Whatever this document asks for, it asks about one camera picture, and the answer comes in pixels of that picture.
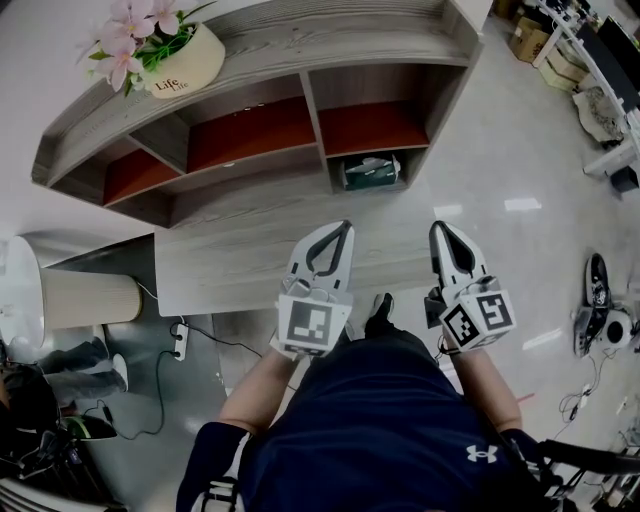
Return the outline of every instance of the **under armour logo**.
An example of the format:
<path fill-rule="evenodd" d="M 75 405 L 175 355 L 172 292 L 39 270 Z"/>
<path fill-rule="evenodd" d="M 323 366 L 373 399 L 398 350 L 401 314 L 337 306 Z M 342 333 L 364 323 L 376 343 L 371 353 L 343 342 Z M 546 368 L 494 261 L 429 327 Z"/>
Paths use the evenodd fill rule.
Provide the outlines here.
<path fill-rule="evenodd" d="M 467 457 L 471 462 L 478 462 L 479 458 L 487 459 L 487 463 L 491 464 L 492 462 L 496 462 L 498 457 L 496 457 L 496 453 L 498 452 L 498 447 L 490 445 L 489 451 L 479 452 L 476 448 L 476 445 L 467 446 L 467 451 L 469 452 L 469 457 Z"/>

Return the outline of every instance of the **tiled floor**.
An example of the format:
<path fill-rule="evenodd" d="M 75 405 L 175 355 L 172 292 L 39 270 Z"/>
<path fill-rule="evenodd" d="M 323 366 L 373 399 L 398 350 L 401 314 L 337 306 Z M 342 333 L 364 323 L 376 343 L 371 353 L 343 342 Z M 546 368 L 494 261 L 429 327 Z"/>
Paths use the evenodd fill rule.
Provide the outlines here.
<path fill-rule="evenodd" d="M 436 216 L 474 238 L 510 292 L 518 328 L 489 352 L 523 398 L 526 429 L 542 440 L 564 426 L 561 398 L 594 382 L 592 362 L 573 355 L 571 314 L 593 251 L 605 257 L 614 293 L 624 293 L 637 260 L 640 192 L 619 198 L 608 182 L 582 173 L 598 150 L 582 131 L 570 96 L 514 58 L 507 30 L 493 20 L 485 27 L 481 62 L 421 179 L 428 180 L 431 197 L 425 200 Z M 427 331 L 422 306 L 427 292 L 396 293 L 392 320 L 435 350 L 439 332 Z M 372 299 L 356 298 L 356 327 Z M 263 351 L 276 317 L 275 311 L 216 315 L 214 324 L 220 336 Z M 599 367 L 601 350 L 593 356 Z M 221 347 L 220 358 L 228 390 L 255 361 L 239 347 Z M 638 363 L 630 349 L 605 361 L 597 392 L 559 439 L 601 448 L 620 441 L 617 431 L 637 412 Z M 446 358 L 442 367 L 458 385 Z M 616 415 L 625 396 L 627 409 Z"/>

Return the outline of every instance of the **person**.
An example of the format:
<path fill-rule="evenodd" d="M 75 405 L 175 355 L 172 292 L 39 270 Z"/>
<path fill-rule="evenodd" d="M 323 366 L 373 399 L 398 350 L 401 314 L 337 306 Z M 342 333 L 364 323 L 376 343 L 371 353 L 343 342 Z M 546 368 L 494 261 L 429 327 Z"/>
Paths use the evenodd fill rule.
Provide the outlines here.
<path fill-rule="evenodd" d="M 199 431 L 176 510 L 546 510 L 537 443 L 489 355 L 452 356 L 461 396 L 392 310 L 377 297 L 365 339 L 314 359 L 273 425 L 296 363 L 270 349 Z"/>
<path fill-rule="evenodd" d="M 78 399 L 105 398 L 128 390 L 127 365 L 120 354 L 113 356 L 113 368 L 109 371 L 81 373 L 109 359 L 104 328 L 96 326 L 91 341 L 68 351 L 54 350 L 33 365 L 3 362 L 0 478 L 15 474 L 16 466 L 7 461 L 15 461 L 36 449 L 43 432 L 57 431 L 61 407 Z"/>

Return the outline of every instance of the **desk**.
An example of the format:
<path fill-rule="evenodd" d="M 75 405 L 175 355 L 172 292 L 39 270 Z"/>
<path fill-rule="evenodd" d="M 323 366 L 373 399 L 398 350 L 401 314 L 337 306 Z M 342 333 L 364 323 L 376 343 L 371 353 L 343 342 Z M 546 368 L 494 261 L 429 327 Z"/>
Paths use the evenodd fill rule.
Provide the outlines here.
<path fill-rule="evenodd" d="M 572 43 L 573 48 L 580 58 L 589 68 L 589 71 L 598 86 L 601 87 L 605 95 L 610 98 L 611 103 L 618 114 L 618 118 L 626 124 L 626 126 L 622 128 L 623 131 L 627 132 L 625 141 L 618 147 L 612 149 L 605 155 L 596 159 L 594 162 L 585 166 L 583 168 L 584 173 L 592 176 L 601 176 L 606 174 L 607 170 L 614 168 L 619 169 L 620 167 L 624 167 L 625 165 L 633 162 L 637 158 L 640 158 L 640 122 L 637 117 L 638 110 L 635 109 L 628 114 L 624 111 L 624 108 L 622 107 L 622 100 L 618 98 L 613 87 L 608 82 L 591 54 L 586 50 L 582 41 L 574 34 L 574 25 L 566 22 L 557 11 L 548 7 L 546 2 L 543 0 L 536 0 L 536 4 L 542 12 L 551 17 L 553 22 L 556 24 L 556 29 L 553 31 L 553 34 L 542 50 L 540 50 L 538 57 L 533 61 L 533 66 L 536 68 L 540 67 L 544 62 L 544 59 L 549 55 L 549 52 L 564 34 Z"/>

